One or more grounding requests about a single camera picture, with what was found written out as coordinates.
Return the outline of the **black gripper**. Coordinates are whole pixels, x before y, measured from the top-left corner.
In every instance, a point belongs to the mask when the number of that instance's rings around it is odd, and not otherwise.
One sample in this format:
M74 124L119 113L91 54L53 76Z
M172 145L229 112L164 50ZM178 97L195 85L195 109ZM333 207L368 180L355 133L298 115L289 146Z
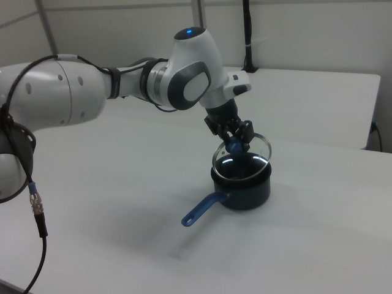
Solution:
M252 121L244 121L238 116L238 107L235 99L216 108L207 108L204 121L213 135L218 135L226 148L233 146L232 135L239 137L244 152L250 149L250 142L254 138Z

